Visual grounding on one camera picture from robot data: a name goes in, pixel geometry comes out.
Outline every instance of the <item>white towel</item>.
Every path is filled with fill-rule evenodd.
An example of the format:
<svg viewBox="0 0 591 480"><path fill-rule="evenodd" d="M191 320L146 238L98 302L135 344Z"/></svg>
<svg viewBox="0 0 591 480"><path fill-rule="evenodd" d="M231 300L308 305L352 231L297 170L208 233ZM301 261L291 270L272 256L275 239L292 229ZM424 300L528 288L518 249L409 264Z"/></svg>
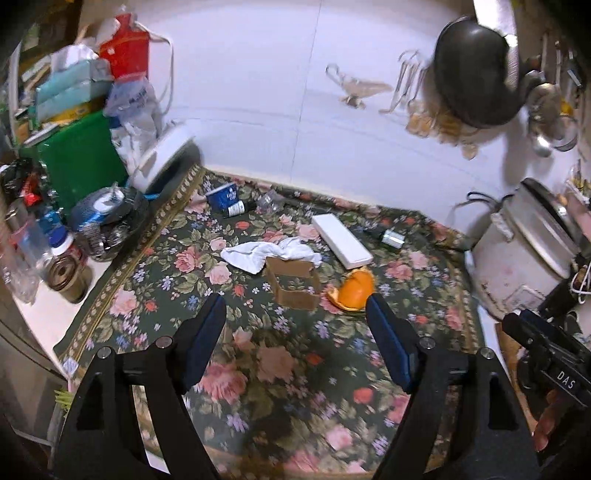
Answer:
<svg viewBox="0 0 591 480"><path fill-rule="evenodd" d="M282 260L306 260L316 267L322 263L322 255L315 253L308 245L303 245L299 237L286 238L278 245L269 242L247 242L235 247L226 247L222 258L234 267L249 273L259 273L265 266L266 257L279 257Z"/></svg>

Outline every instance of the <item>wok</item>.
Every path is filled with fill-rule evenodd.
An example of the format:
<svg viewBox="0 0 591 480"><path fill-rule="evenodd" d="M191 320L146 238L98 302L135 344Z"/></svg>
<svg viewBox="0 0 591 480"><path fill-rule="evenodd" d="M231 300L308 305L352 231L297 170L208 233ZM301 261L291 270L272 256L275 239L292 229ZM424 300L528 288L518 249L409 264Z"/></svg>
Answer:
<svg viewBox="0 0 591 480"><path fill-rule="evenodd" d="M440 33L433 69L439 94L451 111L475 128L503 125L524 104L531 88L522 85L531 69L519 66L519 85L505 84L508 45L494 30L479 25L474 17L461 17Z"/></svg>

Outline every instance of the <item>plastic bag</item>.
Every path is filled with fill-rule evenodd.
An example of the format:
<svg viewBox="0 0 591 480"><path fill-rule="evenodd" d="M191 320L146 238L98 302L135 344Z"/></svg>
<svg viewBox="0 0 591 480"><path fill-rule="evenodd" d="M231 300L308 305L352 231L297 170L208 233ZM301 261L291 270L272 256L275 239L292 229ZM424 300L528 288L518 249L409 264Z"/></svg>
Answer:
<svg viewBox="0 0 591 480"><path fill-rule="evenodd" d="M118 78L103 114L109 119L113 146L131 176L161 134L161 114L152 84L143 74Z"/></svg>

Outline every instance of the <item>kitchen counter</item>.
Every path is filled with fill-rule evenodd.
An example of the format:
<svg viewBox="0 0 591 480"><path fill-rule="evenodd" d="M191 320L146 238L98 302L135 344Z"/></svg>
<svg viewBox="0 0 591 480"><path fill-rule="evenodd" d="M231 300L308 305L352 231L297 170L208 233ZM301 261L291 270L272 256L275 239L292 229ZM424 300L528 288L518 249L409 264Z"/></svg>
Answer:
<svg viewBox="0 0 591 480"><path fill-rule="evenodd" d="M88 260L88 267L92 272L92 282L88 292L96 285L102 274L111 262L95 262ZM44 282L39 283L35 303L29 305L18 299L14 299L27 326L43 348L47 356L67 378L66 372L61 366L53 347L63 338L70 327L74 317L82 307L84 300L72 304L64 299L58 292L50 290Z"/></svg>

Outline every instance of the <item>red bag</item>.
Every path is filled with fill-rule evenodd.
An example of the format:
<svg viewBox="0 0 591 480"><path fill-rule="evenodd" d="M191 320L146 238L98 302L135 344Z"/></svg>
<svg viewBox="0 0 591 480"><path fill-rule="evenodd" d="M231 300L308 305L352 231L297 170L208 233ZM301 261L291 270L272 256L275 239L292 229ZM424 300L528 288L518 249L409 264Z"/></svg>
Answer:
<svg viewBox="0 0 591 480"><path fill-rule="evenodd" d="M101 44L99 56L109 60L111 73L116 79L130 73L144 73L148 77L150 34L132 28L131 13L115 18L121 26L113 38Z"/></svg>

